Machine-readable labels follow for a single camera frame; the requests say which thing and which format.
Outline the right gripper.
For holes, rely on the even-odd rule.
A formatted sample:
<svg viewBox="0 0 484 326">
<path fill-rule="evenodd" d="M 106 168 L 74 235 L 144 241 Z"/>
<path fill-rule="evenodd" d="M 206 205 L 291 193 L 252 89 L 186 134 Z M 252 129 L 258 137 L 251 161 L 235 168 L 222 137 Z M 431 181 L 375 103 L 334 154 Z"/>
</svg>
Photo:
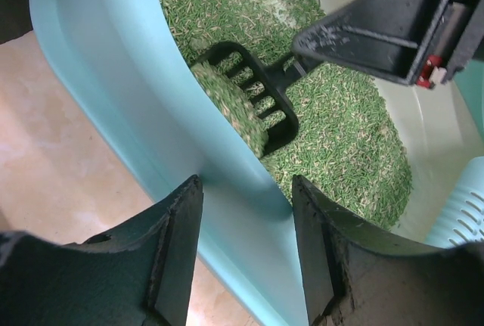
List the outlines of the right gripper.
<svg viewBox="0 0 484 326">
<path fill-rule="evenodd" d="M 483 60 L 483 0 L 353 0 L 296 34 L 293 53 L 432 89 Z"/>
</svg>

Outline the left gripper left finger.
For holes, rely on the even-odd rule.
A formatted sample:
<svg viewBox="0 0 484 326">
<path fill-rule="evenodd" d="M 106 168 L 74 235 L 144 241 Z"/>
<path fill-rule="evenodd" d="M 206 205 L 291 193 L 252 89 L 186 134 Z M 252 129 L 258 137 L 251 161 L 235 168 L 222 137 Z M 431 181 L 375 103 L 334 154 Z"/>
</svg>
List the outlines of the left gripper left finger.
<svg viewBox="0 0 484 326">
<path fill-rule="evenodd" d="M 82 244 L 2 233 L 1 323 L 185 324 L 202 210 L 202 182 L 193 175 Z"/>
</svg>

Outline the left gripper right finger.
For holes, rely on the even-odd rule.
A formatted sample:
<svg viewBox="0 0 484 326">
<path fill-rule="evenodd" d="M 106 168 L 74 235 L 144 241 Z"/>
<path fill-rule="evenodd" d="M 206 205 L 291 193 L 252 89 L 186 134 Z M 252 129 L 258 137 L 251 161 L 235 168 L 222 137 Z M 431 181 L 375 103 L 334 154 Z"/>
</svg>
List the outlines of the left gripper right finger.
<svg viewBox="0 0 484 326">
<path fill-rule="evenodd" d="M 383 230 L 292 180 L 310 325 L 481 325 L 483 245 L 442 249 Z"/>
</svg>

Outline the black litter scoop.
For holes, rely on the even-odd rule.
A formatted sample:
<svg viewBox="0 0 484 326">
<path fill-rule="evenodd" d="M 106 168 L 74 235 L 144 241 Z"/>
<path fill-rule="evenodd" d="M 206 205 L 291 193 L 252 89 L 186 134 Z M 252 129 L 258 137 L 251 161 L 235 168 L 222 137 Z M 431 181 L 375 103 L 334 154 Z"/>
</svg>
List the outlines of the black litter scoop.
<svg viewBox="0 0 484 326">
<path fill-rule="evenodd" d="M 193 61 L 193 64 L 207 62 L 216 68 L 232 54 L 238 54 L 240 60 L 222 73 L 232 79 L 244 70 L 248 70 L 249 76 L 237 86 L 246 92 L 258 83 L 262 85 L 262 91 L 251 97 L 250 102 L 258 104 L 265 98 L 271 98 L 274 101 L 271 107 L 258 115 L 258 118 L 263 120 L 275 112 L 281 112 L 284 115 L 282 120 L 267 129 L 268 140 L 262 152 L 266 157 L 291 143 L 298 134 L 299 120 L 293 111 L 293 104 L 286 95 L 286 90 L 311 73 L 318 66 L 318 62 L 289 51 L 273 64 L 265 65 L 241 44 L 222 41 L 210 46 Z"/>
</svg>

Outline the litter clump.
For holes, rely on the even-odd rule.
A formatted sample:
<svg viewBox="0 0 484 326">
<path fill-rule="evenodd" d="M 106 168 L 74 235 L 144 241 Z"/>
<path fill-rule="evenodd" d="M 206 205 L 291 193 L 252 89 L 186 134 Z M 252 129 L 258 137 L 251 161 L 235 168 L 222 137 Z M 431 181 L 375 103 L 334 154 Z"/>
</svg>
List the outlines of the litter clump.
<svg viewBox="0 0 484 326">
<path fill-rule="evenodd" d="M 262 158 L 268 133 L 247 95 L 208 62 L 191 67 L 201 88 L 258 158 Z"/>
</svg>

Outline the teal litter box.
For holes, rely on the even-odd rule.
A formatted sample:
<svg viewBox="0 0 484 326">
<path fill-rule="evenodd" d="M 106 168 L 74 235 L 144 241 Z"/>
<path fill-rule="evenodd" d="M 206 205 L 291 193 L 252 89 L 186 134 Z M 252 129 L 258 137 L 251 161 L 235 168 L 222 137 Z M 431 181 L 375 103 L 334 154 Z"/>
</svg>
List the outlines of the teal litter box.
<svg viewBox="0 0 484 326">
<path fill-rule="evenodd" d="M 198 87 L 158 0 L 29 0 L 58 79 L 141 187 L 165 197 L 203 177 L 199 254 L 263 325 L 309 325 L 293 207 Z M 424 244 L 483 144 L 461 91 L 380 80 L 414 189 L 390 232 Z"/>
</svg>

